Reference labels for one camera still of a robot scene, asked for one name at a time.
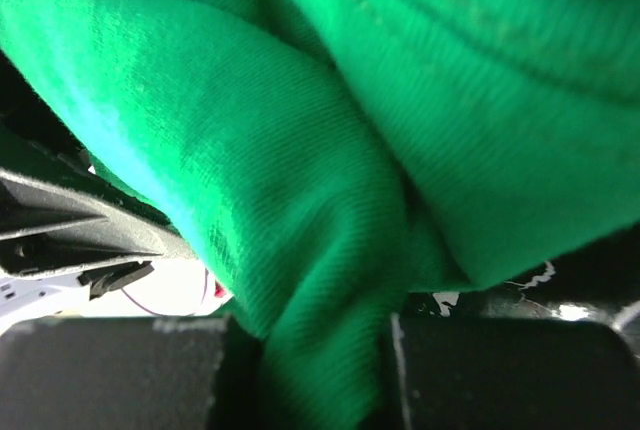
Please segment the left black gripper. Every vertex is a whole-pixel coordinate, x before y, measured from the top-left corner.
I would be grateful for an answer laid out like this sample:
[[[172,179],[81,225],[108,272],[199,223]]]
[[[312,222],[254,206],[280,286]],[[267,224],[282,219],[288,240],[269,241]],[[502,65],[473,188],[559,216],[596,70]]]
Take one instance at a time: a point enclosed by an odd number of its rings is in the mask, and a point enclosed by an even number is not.
[[[1,59],[1,274],[77,277],[91,297],[195,260],[166,216],[89,170],[84,148]]]

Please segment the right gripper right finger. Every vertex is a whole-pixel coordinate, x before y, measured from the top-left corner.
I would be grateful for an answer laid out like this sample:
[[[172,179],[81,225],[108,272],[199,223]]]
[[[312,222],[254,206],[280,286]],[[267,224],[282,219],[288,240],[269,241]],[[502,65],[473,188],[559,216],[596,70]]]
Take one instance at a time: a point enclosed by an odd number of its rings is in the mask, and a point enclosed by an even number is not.
[[[366,429],[636,429],[639,370],[607,326],[395,315]]]

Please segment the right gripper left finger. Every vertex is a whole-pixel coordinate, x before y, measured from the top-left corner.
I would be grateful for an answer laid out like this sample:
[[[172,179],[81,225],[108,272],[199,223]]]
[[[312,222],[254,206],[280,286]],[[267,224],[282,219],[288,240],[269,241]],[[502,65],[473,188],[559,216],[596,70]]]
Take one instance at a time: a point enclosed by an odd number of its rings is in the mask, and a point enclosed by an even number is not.
[[[259,355],[230,317],[17,323],[1,337],[1,426],[261,429]]]

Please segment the green t shirt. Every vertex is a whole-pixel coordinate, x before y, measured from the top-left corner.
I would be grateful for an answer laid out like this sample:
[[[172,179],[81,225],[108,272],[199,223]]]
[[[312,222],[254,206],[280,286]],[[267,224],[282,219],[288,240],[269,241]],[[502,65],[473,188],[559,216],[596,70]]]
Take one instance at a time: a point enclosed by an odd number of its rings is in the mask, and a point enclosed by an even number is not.
[[[639,220],[639,0],[1,0],[1,48],[265,344],[265,419],[354,429],[412,291]]]

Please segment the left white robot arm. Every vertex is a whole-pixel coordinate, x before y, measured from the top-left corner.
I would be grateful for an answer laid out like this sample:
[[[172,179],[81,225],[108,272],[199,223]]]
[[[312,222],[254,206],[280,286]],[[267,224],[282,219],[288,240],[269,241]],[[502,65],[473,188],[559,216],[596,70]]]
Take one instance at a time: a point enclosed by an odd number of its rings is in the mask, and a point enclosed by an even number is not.
[[[196,256],[161,212],[97,175],[86,149],[1,59],[1,327],[121,290]]]

